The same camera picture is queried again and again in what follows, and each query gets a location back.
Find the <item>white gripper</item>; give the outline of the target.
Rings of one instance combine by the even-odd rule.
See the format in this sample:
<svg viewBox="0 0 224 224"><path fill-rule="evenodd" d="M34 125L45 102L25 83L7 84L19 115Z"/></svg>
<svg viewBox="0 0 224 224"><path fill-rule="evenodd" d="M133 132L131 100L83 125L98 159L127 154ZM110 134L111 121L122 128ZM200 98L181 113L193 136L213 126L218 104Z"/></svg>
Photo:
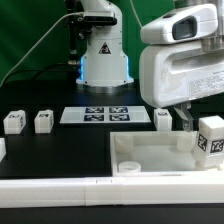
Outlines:
<svg viewBox="0 0 224 224"><path fill-rule="evenodd" d="M147 46L140 56L139 82L148 105L175 105L183 130L192 132L190 101L224 92L224 50L204 52L200 41Z"/></svg>

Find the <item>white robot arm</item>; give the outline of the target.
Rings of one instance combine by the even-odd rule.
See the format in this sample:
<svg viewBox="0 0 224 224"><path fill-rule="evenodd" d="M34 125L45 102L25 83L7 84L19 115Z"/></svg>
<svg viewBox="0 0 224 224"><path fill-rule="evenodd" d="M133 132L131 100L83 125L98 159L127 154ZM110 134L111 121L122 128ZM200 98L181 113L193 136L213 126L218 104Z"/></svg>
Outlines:
<svg viewBox="0 0 224 224"><path fill-rule="evenodd" d="M91 34L77 84L108 93L131 84L121 11L108 0L80 1ZM150 106L174 107L190 132L190 102L224 92L224 0L173 1L173 10L140 29L147 45L139 61L140 93Z"/></svg>

